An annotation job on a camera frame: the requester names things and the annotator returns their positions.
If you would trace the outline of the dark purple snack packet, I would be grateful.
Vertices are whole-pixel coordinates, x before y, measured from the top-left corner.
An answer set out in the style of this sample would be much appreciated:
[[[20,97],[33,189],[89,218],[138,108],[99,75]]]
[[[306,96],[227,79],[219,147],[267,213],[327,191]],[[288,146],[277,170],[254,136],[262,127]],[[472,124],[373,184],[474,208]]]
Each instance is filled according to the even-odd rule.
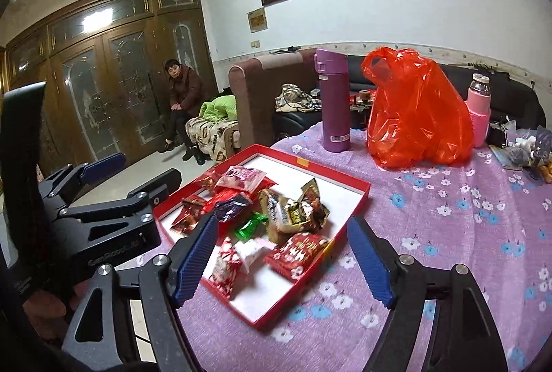
[[[214,207],[213,216],[218,223],[229,223],[252,204],[253,202],[246,195],[236,194],[225,201],[218,202]]]

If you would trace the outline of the large red snack packet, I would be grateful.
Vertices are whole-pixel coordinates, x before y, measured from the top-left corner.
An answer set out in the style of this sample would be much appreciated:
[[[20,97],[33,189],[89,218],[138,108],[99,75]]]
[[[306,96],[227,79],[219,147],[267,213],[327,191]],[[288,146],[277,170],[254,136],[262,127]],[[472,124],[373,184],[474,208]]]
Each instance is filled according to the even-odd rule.
[[[260,210],[260,204],[259,204],[260,192],[266,189],[270,189],[272,186],[276,185],[276,182],[274,180],[270,178],[268,178],[268,180],[271,182],[271,185],[269,185],[268,188],[257,190],[252,194],[248,194],[246,192],[239,192],[231,189],[222,189],[216,194],[214,194],[213,197],[207,201],[207,203],[202,207],[202,210],[201,210],[202,215],[213,213],[214,207],[218,202],[225,201],[236,194],[244,194],[248,198],[250,198],[251,201],[253,202],[251,207],[244,210],[241,214],[239,214],[237,218],[235,218],[231,222],[218,223],[219,237],[225,237],[229,235],[237,226],[239,226],[242,223],[245,223],[254,211]]]

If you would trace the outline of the red white candy packet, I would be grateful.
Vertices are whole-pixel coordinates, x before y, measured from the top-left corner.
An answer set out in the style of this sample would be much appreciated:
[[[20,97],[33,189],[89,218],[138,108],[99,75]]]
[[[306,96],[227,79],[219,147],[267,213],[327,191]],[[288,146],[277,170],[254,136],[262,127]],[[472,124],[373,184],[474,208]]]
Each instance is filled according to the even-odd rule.
[[[219,248],[213,271],[209,276],[209,282],[226,300],[232,297],[234,283],[241,267],[242,259],[231,238],[227,236]]]

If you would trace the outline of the green snack packet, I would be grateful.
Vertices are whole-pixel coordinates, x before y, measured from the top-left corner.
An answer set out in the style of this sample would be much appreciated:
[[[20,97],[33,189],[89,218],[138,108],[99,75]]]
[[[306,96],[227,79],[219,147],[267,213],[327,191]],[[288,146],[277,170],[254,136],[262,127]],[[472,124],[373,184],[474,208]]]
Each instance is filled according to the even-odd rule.
[[[239,226],[234,231],[234,235],[240,241],[246,242],[254,237],[257,231],[257,228],[260,225],[267,225],[267,224],[268,224],[268,216],[263,213],[254,211],[249,217],[249,219],[245,223],[243,223],[242,226]]]

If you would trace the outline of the pink white snack packet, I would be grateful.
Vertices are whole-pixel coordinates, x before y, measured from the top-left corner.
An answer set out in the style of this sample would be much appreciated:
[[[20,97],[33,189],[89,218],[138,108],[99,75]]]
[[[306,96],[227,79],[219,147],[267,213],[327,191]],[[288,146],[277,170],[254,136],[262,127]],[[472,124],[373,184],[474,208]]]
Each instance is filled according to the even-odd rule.
[[[248,274],[254,262],[268,254],[276,244],[263,237],[251,238],[247,241],[237,241],[234,250],[241,260],[242,272]]]

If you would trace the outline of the red square snack packet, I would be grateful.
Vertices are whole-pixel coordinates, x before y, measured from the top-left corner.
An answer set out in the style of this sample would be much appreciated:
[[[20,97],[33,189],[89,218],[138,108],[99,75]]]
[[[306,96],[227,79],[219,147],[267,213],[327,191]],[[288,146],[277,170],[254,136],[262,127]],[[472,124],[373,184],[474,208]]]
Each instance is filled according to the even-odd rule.
[[[297,233],[280,248],[275,248],[265,258],[264,263],[276,273],[290,281],[300,280],[323,252],[328,240],[314,233]]]

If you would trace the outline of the patterned blanket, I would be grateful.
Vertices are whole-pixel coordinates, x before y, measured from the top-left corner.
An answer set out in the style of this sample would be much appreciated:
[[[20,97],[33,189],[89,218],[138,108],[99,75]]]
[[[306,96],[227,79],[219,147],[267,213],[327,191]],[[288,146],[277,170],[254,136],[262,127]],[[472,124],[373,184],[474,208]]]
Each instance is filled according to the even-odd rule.
[[[237,120],[211,121],[196,117],[188,120],[185,128],[190,140],[216,164],[225,162],[242,148]]]

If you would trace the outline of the white pink striped packet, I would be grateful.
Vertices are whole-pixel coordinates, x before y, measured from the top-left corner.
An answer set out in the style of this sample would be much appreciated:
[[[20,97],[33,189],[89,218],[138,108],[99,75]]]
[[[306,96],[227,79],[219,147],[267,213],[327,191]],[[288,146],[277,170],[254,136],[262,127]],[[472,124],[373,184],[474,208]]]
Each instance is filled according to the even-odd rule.
[[[257,190],[268,188],[269,185],[271,182],[265,172],[255,168],[232,165],[216,181],[214,189],[217,191],[231,189],[252,194]]]

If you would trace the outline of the brown wooden glass doors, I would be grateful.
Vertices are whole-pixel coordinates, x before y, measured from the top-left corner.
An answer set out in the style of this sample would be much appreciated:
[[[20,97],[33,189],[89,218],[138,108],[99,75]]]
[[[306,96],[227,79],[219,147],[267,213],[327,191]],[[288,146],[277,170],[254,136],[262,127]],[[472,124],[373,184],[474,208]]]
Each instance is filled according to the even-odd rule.
[[[38,163],[44,175],[113,153],[133,164],[160,148],[169,59],[192,67],[206,96],[218,91],[201,0],[80,0],[1,48],[8,88],[47,84]]]

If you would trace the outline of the purple floral tablecloth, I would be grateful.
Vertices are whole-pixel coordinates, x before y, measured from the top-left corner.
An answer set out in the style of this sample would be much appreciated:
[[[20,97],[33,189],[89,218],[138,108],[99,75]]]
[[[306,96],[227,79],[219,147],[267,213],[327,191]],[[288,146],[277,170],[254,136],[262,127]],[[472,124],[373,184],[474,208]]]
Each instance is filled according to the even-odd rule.
[[[365,135],[328,153],[313,126],[276,149],[371,185],[366,221],[422,265],[468,265],[499,329],[511,371],[527,367],[551,333],[551,189],[505,170],[489,149],[466,165],[379,168]],[[372,298],[355,256],[335,253],[317,280],[267,332],[256,331],[204,288],[179,312],[209,371],[359,371],[387,313]]]

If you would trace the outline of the seated person dark coat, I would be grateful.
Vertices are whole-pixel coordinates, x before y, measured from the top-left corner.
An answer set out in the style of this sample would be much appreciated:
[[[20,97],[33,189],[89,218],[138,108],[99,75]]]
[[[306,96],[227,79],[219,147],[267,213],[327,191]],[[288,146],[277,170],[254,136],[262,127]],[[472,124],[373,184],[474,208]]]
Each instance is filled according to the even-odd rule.
[[[160,152],[173,150],[176,147],[177,136],[180,136],[186,149],[183,161],[194,158],[198,165],[204,165],[205,155],[186,132],[187,121],[198,116],[204,102],[201,79],[192,67],[176,59],[167,60],[164,69],[169,83],[169,119],[164,146]]]

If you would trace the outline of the green jacket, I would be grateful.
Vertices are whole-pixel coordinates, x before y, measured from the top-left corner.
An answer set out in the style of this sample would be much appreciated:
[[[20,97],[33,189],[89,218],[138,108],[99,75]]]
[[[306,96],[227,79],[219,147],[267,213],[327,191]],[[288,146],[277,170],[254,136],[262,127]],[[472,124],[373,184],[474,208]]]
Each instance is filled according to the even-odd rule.
[[[236,120],[237,103],[234,95],[223,95],[204,102],[199,117],[210,121]]]

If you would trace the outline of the red gift box tray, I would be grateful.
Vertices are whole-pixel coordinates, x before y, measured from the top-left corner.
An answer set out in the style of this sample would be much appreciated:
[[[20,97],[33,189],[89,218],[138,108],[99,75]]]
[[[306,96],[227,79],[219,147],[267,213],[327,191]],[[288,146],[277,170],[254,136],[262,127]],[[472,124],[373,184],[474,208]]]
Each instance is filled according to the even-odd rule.
[[[154,210],[176,243],[213,209],[217,223],[199,262],[204,285],[248,325],[262,329],[297,297],[364,211],[368,182],[327,166],[252,145],[216,166],[222,181],[197,178]]]

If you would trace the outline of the gold brown snack packet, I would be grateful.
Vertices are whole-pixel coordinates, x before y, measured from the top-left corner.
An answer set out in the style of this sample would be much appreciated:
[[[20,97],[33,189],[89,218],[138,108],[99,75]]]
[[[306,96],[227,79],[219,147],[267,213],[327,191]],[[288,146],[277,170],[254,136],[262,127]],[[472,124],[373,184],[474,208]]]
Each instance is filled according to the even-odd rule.
[[[268,240],[276,245],[282,245],[297,233],[317,233],[327,223],[329,210],[321,202],[316,179],[309,180],[301,191],[297,199],[287,198],[271,189],[260,192],[260,207],[268,216]]]

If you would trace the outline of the brown sofa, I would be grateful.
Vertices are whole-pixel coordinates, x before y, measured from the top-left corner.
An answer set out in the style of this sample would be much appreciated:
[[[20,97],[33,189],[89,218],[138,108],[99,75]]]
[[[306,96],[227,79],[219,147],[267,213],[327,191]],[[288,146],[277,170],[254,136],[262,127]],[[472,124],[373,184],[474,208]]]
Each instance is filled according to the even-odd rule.
[[[301,91],[318,87],[315,53],[310,49],[269,54],[229,69],[243,146],[270,146],[279,139],[297,136],[322,120],[318,110],[276,109],[276,99],[285,84],[296,85]],[[438,63],[420,54],[401,61],[400,55],[400,50],[382,48],[363,56],[346,57],[350,93],[371,90],[376,94],[371,116],[354,111],[352,127],[367,123],[371,133],[379,135],[385,129],[434,124],[456,133],[461,117],[467,113],[465,102],[476,73],[490,80],[492,120],[514,120],[524,129],[551,124],[551,116],[544,111],[533,86],[505,71],[478,63]]]

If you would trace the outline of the clutter pile on table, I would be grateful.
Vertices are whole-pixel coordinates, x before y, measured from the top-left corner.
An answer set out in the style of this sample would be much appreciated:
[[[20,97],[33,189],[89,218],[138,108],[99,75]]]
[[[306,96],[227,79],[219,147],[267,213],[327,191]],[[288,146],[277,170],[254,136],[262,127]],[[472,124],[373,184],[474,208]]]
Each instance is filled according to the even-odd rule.
[[[486,140],[499,163],[523,172],[534,185],[551,183],[551,131],[518,128],[515,120],[491,123]]]

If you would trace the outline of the red plastic bag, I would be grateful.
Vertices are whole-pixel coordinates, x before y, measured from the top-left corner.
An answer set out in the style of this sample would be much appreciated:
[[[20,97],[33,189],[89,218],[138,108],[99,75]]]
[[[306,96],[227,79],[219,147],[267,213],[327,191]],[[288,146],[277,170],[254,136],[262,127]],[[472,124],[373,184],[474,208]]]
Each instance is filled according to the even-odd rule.
[[[412,49],[380,47],[364,58],[361,68],[376,86],[367,149],[377,165],[455,165],[471,158],[468,108],[434,60]]]

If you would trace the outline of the purple thermos bottle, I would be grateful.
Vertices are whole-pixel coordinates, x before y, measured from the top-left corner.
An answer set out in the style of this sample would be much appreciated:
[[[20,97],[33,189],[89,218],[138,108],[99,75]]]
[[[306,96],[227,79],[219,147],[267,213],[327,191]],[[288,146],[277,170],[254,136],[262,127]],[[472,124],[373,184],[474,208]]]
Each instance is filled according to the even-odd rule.
[[[322,107],[323,147],[331,153],[350,149],[350,88],[347,56],[317,49],[314,66],[318,74]]]

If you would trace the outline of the pink sleeved bottle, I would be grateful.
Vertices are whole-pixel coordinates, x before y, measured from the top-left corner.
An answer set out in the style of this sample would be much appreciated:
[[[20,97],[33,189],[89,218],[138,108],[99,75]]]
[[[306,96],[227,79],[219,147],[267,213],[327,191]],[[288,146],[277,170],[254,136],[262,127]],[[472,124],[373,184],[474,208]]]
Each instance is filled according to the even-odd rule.
[[[480,148],[485,143],[491,115],[489,77],[480,73],[473,73],[465,104],[473,124],[473,146]]]

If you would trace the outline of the small wall calendar plaque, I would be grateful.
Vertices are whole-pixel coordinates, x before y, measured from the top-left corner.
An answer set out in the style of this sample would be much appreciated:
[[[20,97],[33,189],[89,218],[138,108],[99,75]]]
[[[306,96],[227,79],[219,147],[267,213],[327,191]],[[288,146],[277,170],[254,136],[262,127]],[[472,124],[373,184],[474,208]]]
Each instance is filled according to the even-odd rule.
[[[268,21],[264,8],[258,8],[248,12],[247,18],[251,33],[257,33],[268,29]]]

